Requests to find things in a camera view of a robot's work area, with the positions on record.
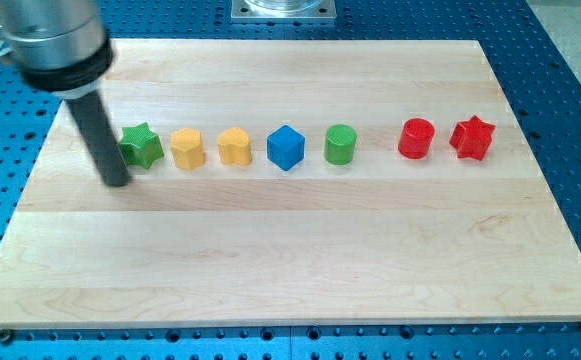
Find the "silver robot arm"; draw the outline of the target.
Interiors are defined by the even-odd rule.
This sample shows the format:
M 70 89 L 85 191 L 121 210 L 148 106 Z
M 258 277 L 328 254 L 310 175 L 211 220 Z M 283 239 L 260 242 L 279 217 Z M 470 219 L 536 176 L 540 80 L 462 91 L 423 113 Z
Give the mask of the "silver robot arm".
M 24 82 L 64 99 L 94 91 L 114 58 L 94 0 L 0 0 L 0 32 Z

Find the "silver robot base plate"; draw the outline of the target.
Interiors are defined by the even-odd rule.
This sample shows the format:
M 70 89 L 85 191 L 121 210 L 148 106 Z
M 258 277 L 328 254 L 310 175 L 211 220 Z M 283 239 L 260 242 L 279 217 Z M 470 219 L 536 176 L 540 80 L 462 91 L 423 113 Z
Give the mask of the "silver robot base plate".
M 335 0 L 232 0 L 237 20 L 335 19 Z

